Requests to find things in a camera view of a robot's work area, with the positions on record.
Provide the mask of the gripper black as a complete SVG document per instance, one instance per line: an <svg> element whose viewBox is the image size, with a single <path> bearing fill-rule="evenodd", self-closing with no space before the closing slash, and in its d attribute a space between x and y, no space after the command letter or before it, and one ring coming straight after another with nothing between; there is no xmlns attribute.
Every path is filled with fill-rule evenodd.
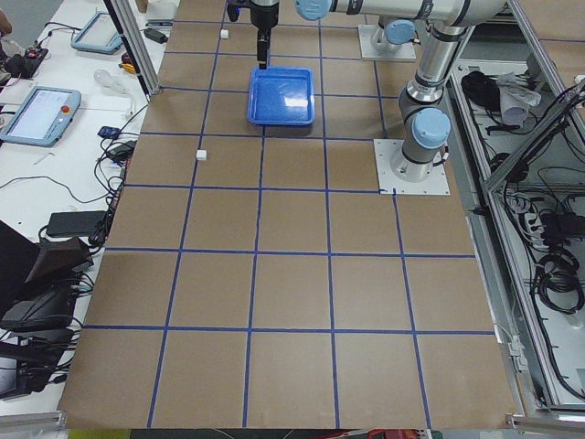
<svg viewBox="0 0 585 439"><path fill-rule="evenodd" d="M271 29L278 25L279 11L279 0L250 1L250 21L258 29L257 61L260 70L266 70L269 65Z"/></svg>

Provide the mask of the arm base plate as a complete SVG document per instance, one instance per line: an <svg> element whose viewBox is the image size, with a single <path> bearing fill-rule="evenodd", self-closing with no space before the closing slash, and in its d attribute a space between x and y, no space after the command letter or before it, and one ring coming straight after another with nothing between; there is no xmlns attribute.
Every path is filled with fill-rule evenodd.
<svg viewBox="0 0 585 439"><path fill-rule="evenodd" d="M407 42L394 45L388 42L378 25L359 25L358 36L361 59L373 61L414 62L414 45Z"/></svg>
<svg viewBox="0 0 585 439"><path fill-rule="evenodd" d="M375 139L374 156L378 191L384 195L449 196L451 194L441 154L428 164L410 162L401 139Z"/></svg>

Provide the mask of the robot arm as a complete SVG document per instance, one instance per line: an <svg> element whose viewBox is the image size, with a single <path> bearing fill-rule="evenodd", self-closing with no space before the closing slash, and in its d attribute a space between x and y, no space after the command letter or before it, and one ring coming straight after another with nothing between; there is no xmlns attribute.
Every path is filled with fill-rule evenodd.
<svg viewBox="0 0 585 439"><path fill-rule="evenodd" d="M401 150L390 159L393 173L419 183L430 174L434 157L446 146L449 117L438 108L455 60L463 51L472 27L498 14L503 1L296 1L297 14L317 21L330 13L348 16L378 15L386 25L391 18L429 20L431 30L413 79L399 95L405 126Z"/></svg>
<svg viewBox="0 0 585 439"><path fill-rule="evenodd" d="M380 16L370 37L372 47L379 51L396 51L415 37L415 25L411 20Z"/></svg>

